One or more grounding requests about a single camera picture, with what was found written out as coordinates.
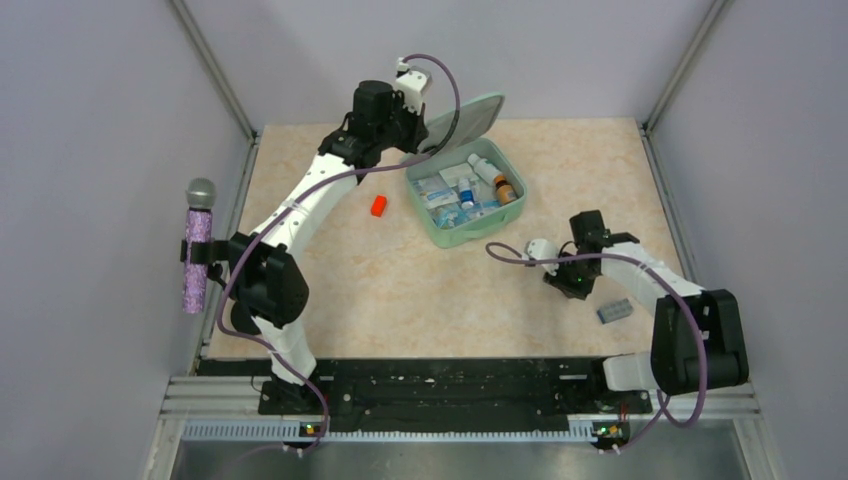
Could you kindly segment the white gauze packet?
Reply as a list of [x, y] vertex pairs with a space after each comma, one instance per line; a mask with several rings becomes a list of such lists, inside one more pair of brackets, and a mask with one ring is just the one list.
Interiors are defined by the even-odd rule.
[[463, 179], [473, 181], [476, 178], [476, 173], [468, 163], [461, 163], [439, 171], [442, 180], [450, 187], [455, 188]]

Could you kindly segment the blue white bagged packet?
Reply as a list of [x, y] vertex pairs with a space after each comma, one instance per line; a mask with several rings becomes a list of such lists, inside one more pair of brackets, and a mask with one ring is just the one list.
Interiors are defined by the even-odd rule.
[[459, 202], [457, 192], [440, 176], [413, 180], [412, 188], [426, 210], [433, 210]]

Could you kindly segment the mint green medicine case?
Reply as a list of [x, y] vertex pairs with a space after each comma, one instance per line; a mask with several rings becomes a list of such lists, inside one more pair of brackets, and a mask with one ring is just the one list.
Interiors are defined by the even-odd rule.
[[503, 94], [490, 93], [464, 103], [444, 149], [405, 169], [412, 208], [440, 248], [492, 235], [524, 209], [529, 187], [502, 150], [485, 137], [504, 102]]

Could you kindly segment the brown bottle orange cap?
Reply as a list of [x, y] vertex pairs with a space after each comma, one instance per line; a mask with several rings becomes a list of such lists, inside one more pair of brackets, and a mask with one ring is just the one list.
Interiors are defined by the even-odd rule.
[[495, 196], [500, 206], [511, 204], [518, 199], [514, 187], [504, 175], [497, 175], [493, 178], [493, 182]]

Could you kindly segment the small blue capped bottle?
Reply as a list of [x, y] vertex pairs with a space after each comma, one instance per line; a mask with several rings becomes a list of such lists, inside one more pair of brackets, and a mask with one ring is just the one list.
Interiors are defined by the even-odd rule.
[[460, 178], [457, 182], [457, 192], [460, 207], [463, 210], [472, 209], [476, 200], [471, 179], [468, 177]]

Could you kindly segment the blue cotton swab packet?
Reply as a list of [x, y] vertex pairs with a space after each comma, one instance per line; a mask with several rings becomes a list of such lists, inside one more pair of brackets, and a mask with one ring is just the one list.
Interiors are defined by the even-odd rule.
[[456, 204], [436, 207], [430, 215], [434, 225], [440, 230], [451, 230], [471, 220], [469, 213]]

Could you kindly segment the white bottle green label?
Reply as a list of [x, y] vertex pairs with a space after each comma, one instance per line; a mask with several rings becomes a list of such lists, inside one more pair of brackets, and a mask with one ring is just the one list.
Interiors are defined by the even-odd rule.
[[470, 165], [472, 170], [490, 186], [495, 186], [498, 182], [498, 178], [503, 175], [502, 171], [489, 159], [480, 157], [477, 154], [471, 154], [467, 158], [467, 163]]

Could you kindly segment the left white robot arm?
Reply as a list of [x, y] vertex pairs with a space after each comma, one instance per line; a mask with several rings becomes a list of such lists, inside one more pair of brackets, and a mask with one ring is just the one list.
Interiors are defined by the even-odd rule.
[[267, 348], [272, 372], [286, 382], [283, 401], [297, 413], [319, 404], [320, 386], [309, 379], [317, 361], [300, 319], [309, 288], [297, 264], [315, 231], [335, 206], [365, 176], [380, 171], [384, 151], [396, 149], [412, 159], [427, 138], [423, 97], [430, 81], [407, 72], [393, 83], [361, 82], [351, 112], [328, 134], [301, 181], [279, 208], [250, 234], [228, 243], [228, 297], [248, 307]]

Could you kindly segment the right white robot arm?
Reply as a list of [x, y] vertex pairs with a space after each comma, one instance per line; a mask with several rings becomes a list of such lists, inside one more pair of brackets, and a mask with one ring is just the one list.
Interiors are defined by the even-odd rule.
[[652, 257], [629, 232], [614, 233], [600, 211], [570, 221], [575, 252], [534, 239], [525, 247], [544, 261], [543, 280], [570, 299], [584, 300], [605, 276], [623, 287], [653, 317], [646, 352], [595, 361], [586, 385], [589, 404], [612, 412], [627, 391], [659, 389], [669, 395], [745, 384], [749, 364], [736, 297], [708, 290]]

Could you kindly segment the grey blue pill blister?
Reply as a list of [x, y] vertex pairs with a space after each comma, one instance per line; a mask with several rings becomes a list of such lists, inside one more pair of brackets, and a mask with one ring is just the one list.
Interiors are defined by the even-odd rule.
[[631, 316], [635, 311], [634, 306], [628, 299], [611, 301], [601, 305], [596, 310], [599, 321], [606, 325]]

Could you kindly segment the orange red small box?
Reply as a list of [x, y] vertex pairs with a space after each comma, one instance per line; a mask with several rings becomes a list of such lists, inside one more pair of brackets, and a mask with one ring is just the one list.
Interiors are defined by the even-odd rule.
[[380, 218], [383, 216], [388, 205], [388, 199], [383, 195], [377, 195], [370, 207], [370, 214]]

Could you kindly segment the purple glitter microphone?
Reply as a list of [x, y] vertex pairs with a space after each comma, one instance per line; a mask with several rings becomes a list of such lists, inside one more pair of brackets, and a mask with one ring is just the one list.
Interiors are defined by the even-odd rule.
[[198, 314], [206, 304], [208, 264], [204, 250], [212, 238], [212, 222], [217, 193], [207, 178], [192, 179], [185, 192], [185, 254], [183, 255], [182, 308], [186, 314]]

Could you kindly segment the black microphone stand base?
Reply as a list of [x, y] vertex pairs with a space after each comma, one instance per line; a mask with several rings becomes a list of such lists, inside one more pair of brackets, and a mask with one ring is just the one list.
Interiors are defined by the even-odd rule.
[[252, 336], [260, 334], [260, 329], [255, 324], [250, 310], [233, 308], [230, 312], [230, 321], [233, 329], [239, 333]]

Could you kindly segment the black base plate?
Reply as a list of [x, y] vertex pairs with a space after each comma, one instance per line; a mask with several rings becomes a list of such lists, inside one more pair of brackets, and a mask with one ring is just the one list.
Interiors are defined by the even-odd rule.
[[592, 357], [321, 359], [311, 380], [262, 385], [261, 415], [329, 415], [333, 433], [565, 431], [577, 415], [648, 414], [645, 391], [602, 389]]

